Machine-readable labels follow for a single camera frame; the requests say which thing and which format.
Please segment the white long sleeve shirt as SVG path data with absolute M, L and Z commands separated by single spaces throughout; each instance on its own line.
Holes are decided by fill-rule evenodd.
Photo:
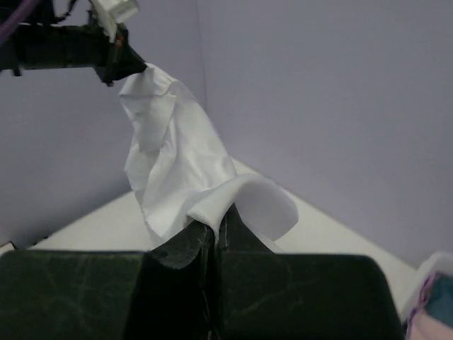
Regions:
M 167 241 L 193 221 L 219 234 L 232 207 L 265 243 L 298 223 L 297 206 L 277 184 L 236 171 L 183 82 L 148 64 L 127 78 L 119 97 L 133 127 L 125 173 L 153 234 Z

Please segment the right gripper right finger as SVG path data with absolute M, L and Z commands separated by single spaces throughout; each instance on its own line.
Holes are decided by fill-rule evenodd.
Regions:
M 359 254 L 277 254 L 229 208 L 219 230 L 221 339 L 402 339 L 389 284 Z

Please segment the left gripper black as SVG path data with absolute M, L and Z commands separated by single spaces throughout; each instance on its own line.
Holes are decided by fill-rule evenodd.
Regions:
M 145 61 L 129 46 L 121 24 L 113 41 L 98 26 L 20 25 L 1 46 L 1 71 L 92 68 L 107 85 L 143 72 Z

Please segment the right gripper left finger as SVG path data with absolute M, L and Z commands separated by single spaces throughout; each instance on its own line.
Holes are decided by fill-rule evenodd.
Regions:
M 209 298 L 214 233 L 201 222 L 148 251 L 136 280 L 124 339 L 213 339 Z

